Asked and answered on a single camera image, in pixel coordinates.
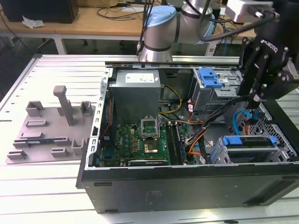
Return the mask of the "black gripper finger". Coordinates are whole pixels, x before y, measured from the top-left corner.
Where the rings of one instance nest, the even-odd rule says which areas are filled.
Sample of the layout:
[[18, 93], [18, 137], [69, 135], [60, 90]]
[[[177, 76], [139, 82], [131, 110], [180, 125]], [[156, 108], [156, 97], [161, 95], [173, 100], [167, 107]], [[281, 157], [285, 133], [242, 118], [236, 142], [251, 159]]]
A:
[[267, 77], [262, 82], [261, 99], [279, 99], [299, 86], [297, 71], [281, 70], [276, 75]]
[[242, 81], [236, 94], [247, 97], [247, 109], [256, 109], [261, 102], [259, 94], [262, 90], [262, 77], [266, 73], [268, 60], [268, 47], [262, 38], [256, 37], [253, 40], [247, 37], [243, 38], [238, 65]]

